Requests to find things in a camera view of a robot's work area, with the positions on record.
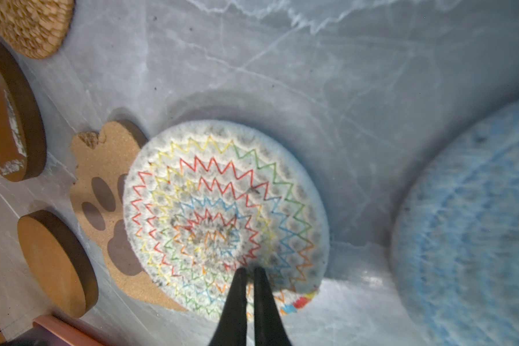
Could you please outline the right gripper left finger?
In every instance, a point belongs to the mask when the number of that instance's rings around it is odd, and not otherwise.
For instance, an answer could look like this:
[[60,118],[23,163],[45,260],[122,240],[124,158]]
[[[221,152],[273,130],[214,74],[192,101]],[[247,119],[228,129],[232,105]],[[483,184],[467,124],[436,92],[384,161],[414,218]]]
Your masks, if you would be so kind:
[[239,268],[233,277],[221,318],[209,346],[243,346],[247,341],[247,271]]

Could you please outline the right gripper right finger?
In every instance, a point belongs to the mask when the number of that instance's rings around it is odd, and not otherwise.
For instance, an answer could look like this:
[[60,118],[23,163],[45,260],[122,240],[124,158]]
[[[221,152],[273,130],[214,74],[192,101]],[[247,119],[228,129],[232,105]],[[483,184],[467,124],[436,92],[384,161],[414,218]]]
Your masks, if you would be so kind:
[[263,268],[254,269],[255,345],[291,346]]

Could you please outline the white rainbow stitched coaster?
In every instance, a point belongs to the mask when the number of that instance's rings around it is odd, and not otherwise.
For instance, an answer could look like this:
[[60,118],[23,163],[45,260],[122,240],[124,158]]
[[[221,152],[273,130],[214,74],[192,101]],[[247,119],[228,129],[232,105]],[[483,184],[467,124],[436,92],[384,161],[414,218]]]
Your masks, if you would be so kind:
[[281,144],[229,121],[189,121],[152,138],[123,192],[128,241],[152,282],[218,321],[239,268],[265,270],[282,315],[319,293],[330,228],[311,177]]

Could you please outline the matte brown wooden coaster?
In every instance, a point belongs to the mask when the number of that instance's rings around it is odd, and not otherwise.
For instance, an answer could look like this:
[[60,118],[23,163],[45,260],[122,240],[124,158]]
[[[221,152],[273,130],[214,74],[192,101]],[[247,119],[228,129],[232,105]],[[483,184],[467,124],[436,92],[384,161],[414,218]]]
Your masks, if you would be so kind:
[[84,316],[98,301],[95,271],[71,229],[47,210],[17,222],[20,247],[36,281],[63,313]]

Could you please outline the cork paw print coaster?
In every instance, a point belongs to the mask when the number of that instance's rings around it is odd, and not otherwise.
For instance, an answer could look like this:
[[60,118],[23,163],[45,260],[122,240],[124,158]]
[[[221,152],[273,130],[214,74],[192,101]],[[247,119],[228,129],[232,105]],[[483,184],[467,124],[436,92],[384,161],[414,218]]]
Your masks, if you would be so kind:
[[125,231],[125,179],[146,142],[143,132],[128,120],[107,122],[99,132],[76,134],[71,142],[76,182],[70,199],[82,230],[101,249],[115,285],[131,298],[182,311],[142,269]]

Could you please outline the glossy dark wooden coaster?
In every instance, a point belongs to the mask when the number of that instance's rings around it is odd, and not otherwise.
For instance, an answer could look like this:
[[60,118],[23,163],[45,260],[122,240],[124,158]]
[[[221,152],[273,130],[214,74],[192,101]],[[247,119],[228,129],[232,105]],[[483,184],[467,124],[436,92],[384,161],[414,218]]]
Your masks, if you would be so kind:
[[0,175],[11,182],[37,177],[46,157],[46,134],[33,91],[0,43]]

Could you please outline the woven rattan round coaster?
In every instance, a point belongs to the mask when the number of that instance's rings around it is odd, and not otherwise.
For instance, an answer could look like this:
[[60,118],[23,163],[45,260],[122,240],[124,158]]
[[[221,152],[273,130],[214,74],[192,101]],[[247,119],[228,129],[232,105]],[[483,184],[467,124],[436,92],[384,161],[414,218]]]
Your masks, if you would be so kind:
[[74,0],[0,0],[0,36],[18,53],[45,59],[67,36]]

